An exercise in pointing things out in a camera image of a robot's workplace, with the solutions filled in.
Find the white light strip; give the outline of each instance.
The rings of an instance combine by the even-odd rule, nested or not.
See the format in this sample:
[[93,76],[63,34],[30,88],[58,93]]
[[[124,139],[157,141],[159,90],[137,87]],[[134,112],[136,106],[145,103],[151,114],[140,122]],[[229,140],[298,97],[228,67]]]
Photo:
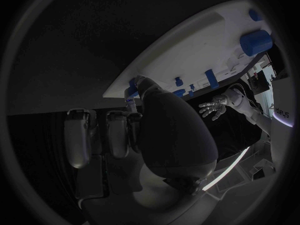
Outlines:
[[242,153],[238,156],[238,158],[220,175],[218,176],[215,180],[207,184],[204,188],[202,188],[203,191],[206,191],[210,189],[213,185],[215,185],[217,182],[219,182],[222,178],[226,176],[234,167],[235,165],[238,164],[238,162],[242,159],[242,157],[245,155],[245,153],[248,151],[250,147],[247,147]]
[[277,121],[279,121],[279,122],[281,122],[282,124],[284,124],[284,125],[287,125],[287,126],[289,126],[289,127],[293,127],[293,125],[291,125],[291,124],[289,124],[289,123],[286,123],[286,122],[284,122],[284,121],[282,121],[279,117],[277,117],[276,115],[275,115],[275,113],[273,112],[273,118],[275,118]]

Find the blue plastic part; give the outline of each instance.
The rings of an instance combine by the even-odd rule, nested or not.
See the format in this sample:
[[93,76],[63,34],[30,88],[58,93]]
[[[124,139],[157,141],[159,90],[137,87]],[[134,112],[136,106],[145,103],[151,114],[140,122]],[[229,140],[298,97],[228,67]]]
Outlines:
[[272,38],[265,30],[241,36],[239,43],[244,53],[249,57],[267,51],[273,46]]
[[254,11],[253,9],[249,10],[249,16],[255,22],[263,20],[263,18],[256,11]]
[[128,95],[130,97],[136,97],[137,95],[139,95],[138,88],[135,85],[135,78],[129,81]]
[[176,80],[176,86],[177,87],[180,87],[180,86],[182,86],[184,84],[184,82],[180,79],[179,76],[176,77],[175,80]]
[[174,91],[173,94],[177,95],[178,97],[183,97],[183,95],[186,93],[185,89],[179,89],[177,91]]
[[215,77],[215,74],[213,72],[213,70],[209,69],[205,72],[205,75],[210,83],[210,87],[212,89],[216,89],[217,87],[219,87],[219,83]]

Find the cable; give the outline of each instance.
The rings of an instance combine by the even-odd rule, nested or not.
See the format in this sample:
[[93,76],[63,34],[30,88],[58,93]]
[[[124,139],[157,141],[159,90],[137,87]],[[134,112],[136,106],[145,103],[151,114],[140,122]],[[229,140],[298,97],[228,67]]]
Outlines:
[[[234,83],[234,84],[232,84],[231,86],[229,86],[228,89],[230,89],[231,87],[233,87],[233,86],[235,86],[235,85],[240,86],[240,87],[242,88],[243,92],[244,92],[244,95],[247,97],[247,94],[246,94],[246,92],[245,92],[245,89],[244,89],[243,85],[240,84],[240,83]],[[259,111],[261,111],[263,114],[265,114],[265,115],[267,115],[269,118],[271,118],[271,116],[269,116],[268,114],[266,114],[266,113],[264,113],[262,110],[260,110],[260,109],[258,108],[258,106],[256,106],[256,104],[254,103],[254,101],[250,100],[248,97],[247,97],[247,99],[248,99],[249,102],[251,102],[251,103],[252,103]]]

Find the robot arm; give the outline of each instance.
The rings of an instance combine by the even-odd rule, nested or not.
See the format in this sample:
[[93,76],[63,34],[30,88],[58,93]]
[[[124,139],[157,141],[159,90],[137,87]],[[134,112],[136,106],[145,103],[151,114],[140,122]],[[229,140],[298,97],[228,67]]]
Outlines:
[[221,95],[214,96],[212,102],[199,105],[202,108],[200,113],[204,113],[203,118],[216,111],[215,116],[212,117],[213,121],[226,112],[226,106],[233,108],[240,114],[244,114],[250,123],[256,124],[270,136],[272,120],[262,115],[258,108],[252,107],[249,99],[236,88],[227,89]]

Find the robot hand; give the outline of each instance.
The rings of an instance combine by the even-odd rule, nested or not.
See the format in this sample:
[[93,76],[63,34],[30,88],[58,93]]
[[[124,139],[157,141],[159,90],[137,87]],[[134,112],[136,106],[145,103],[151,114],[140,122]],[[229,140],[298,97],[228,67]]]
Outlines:
[[205,118],[208,114],[216,111],[216,114],[212,117],[212,120],[218,119],[222,114],[226,112],[225,105],[228,103],[227,97],[225,95],[217,95],[212,98],[211,102],[205,102],[199,105],[199,108],[202,108],[199,112],[202,114],[202,117]]
[[238,113],[244,114],[250,123],[253,125],[256,124],[252,118],[256,110],[250,105],[248,98],[236,88],[227,89],[221,95],[214,96],[212,102],[205,102],[199,105],[199,107],[202,108],[200,113],[205,112],[203,118],[213,111],[216,111],[215,116],[212,117],[213,121],[226,112],[225,106],[229,106]]

